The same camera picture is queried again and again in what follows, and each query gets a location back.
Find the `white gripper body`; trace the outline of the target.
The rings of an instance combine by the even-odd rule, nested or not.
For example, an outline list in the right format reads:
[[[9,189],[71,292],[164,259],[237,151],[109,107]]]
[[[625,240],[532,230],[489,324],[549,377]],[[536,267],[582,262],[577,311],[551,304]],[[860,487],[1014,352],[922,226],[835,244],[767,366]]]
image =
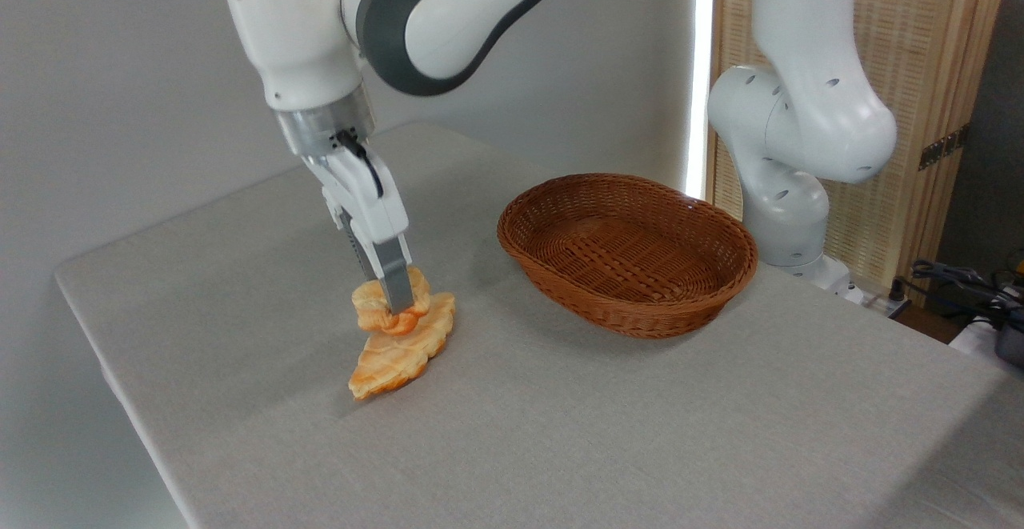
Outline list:
[[[359,241],[383,244],[406,234],[406,204],[387,165],[359,142],[340,142],[328,155],[305,155],[305,165],[351,215]]]

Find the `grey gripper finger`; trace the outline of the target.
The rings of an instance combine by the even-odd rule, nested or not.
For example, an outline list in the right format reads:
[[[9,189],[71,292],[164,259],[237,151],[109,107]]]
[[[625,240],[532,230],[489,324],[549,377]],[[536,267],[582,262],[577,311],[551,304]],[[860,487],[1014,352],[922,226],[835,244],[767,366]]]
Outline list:
[[[407,254],[406,236],[399,234],[386,243],[366,246],[351,231],[350,241],[366,280],[380,282],[390,313],[397,315],[410,309],[414,296],[407,267],[412,259]]]
[[[343,205],[329,190],[323,190],[323,200],[325,200],[328,206],[330,218],[335,222],[337,229],[343,230],[348,237],[354,237],[354,230],[352,230],[351,226],[351,215],[345,210]]]

